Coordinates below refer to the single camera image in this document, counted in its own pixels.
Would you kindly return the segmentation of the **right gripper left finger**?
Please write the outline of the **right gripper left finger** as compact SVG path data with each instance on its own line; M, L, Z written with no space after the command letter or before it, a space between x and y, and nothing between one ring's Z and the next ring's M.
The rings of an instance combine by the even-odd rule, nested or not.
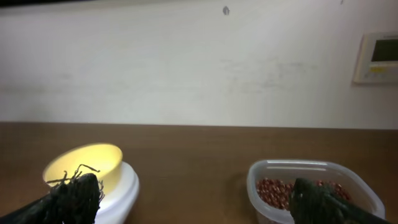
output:
M69 177L46 181L47 195L1 217L3 224L93 224L104 198L99 170L80 164Z

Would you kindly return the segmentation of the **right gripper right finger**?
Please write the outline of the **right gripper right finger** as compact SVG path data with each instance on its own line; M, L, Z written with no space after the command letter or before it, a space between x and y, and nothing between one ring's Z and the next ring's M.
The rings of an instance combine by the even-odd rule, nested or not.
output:
M339 197L331 185L297 178L289 195L295 224L390 224Z

